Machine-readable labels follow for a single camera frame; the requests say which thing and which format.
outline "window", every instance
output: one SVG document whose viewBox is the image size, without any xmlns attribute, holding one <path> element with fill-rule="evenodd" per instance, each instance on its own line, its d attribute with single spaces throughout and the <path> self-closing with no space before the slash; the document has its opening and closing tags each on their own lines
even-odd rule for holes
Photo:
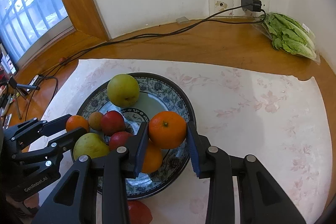
<svg viewBox="0 0 336 224">
<path fill-rule="evenodd" d="M 62 0 L 0 0 L 0 35 L 18 67 L 71 27 Z"/>
</svg>

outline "window glass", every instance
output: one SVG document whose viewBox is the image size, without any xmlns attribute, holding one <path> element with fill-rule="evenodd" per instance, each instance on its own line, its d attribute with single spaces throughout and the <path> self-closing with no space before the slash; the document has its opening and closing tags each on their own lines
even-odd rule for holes
<svg viewBox="0 0 336 224">
<path fill-rule="evenodd" d="M 13 61 L 67 16 L 62 0 L 0 0 L 0 36 Z"/>
</svg>

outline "wooden window frame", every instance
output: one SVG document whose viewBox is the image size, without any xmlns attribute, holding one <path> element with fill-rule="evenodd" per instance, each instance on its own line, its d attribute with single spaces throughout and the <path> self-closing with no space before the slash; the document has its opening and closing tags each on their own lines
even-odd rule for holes
<svg viewBox="0 0 336 224">
<path fill-rule="evenodd" d="M 61 45 L 67 45 L 67 54 L 73 54 L 109 39 L 94 0 L 62 0 L 62 2 L 73 28 L 47 43 L 22 66 L 17 75 L 17 79 L 22 83 L 56 65 L 59 54 L 54 53 L 61 48 Z"/>
</svg>

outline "metal screw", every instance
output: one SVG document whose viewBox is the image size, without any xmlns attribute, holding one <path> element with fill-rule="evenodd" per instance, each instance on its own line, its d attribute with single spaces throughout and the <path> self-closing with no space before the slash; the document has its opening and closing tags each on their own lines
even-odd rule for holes
<svg viewBox="0 0 336 224">
<path fill-rule="evenodd" d="M 253 156 L 253 155 L 247 155 L 246 159 L 249 162 L 255 162 L 256 161 L 256 157 Z"/>
<path fill-rule="evenodd" d="M 118 153 L 125 153 L 126 150 L 127 150 L 127 148 L 126 148 L 125 146 L 119 146 L 119 147 L 117 148 L 117 152 L 118 152 Z"/>
<path fill-rule="evenodd" d="M 211 153 L 217 153 L 218 152 L 218 148 L 216 146 L 210 146 L 208 148 L 208 151 Z"/>
<path fill-rule="evenodd" d="M 79 161 L 81 161 L 81 162 L 85 162 L 85 161 L 87 161 L 89 159 L 89 157 L 87 156 L 87 155 L 81 155 L 80 157 L 79 157 Z"/>
</svg>

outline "small brown fruit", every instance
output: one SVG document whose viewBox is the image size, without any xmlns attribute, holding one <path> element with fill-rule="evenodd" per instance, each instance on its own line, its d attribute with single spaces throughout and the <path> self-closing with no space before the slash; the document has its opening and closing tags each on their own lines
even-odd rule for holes
<svg viewBox="0 0 336 224">
<path fill-rule="evenodd" d="M 65 57 L 61 57 L 59 60 L 58 60 L 58 63 L 60 65 L 62 65 L 67 59 Z"/>
<path fill-rule="evenodd" d="M 103 114 L 100 112 L 93 112 L 89 116 L 89 125 L 94 130 L 101 130 L 100 121 L 103 117 Z"/>
</svg>

